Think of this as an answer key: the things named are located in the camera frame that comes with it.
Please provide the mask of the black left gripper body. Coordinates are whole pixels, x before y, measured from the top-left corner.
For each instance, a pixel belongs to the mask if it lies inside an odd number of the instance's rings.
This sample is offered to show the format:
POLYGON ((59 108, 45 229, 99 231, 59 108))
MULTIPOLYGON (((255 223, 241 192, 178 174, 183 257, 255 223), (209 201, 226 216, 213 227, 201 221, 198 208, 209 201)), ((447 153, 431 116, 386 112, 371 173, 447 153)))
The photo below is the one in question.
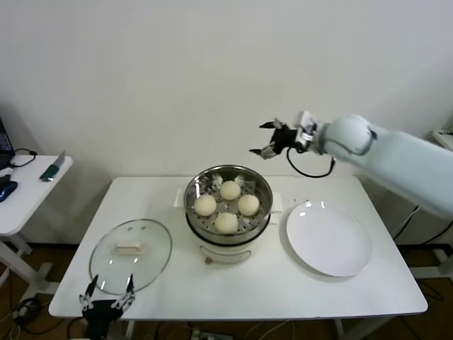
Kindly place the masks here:
POLYGON ((122 316, 122 308, 114 300, 97 300, 83 307, 82 315, 87 321, 87 339, 107 339, 110 325, 122 316))

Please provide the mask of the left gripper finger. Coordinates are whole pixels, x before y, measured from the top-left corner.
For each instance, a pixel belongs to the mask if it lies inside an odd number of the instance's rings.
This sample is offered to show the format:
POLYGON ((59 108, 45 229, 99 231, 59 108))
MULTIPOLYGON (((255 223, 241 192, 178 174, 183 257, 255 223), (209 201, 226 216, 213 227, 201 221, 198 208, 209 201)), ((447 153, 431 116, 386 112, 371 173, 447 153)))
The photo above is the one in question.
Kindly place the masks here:
POLYGON ((92 296, 93 292, 97 286, 98 275, 96 275, 93 280, 88 284, 85 293, 79 296, 79 302, 82 308, 93 308, 92 296))
POLYGON ((133 275, 127 279, 127 287, 125 294, 119 297, 114 303, 113 307, 130 307, 135 300, 134 280, 133 275))

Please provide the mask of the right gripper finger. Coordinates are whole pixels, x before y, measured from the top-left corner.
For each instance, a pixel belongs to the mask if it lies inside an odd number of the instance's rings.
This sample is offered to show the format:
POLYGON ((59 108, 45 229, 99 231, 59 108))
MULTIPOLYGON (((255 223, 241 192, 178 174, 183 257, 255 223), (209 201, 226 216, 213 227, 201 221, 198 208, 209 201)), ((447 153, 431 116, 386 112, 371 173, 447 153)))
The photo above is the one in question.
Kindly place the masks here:
POLYGON ((280 154, 279 145, 276 141, 270 142, 262 149, 249 149, 249 152, 259 156, 261 159, 272 159, 280 154))
POLYGON ((273 121, 263 123, 262 125, 259 126, 259 128, 271 130, 285 130, 287 128, 287 125, 278 120, 277 118, 275 118, 273 121))

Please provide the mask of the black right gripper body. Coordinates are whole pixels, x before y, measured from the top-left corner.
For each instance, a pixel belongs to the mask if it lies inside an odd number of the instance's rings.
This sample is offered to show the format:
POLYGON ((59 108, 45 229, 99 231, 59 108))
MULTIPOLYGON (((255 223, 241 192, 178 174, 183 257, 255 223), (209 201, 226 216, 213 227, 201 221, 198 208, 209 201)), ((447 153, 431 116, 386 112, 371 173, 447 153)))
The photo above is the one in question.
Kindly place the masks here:
POLYGON ((296 147, 297 130, 289 127, 275 128, 270 143, 275 154, 281 154, 285 148, 296 147))

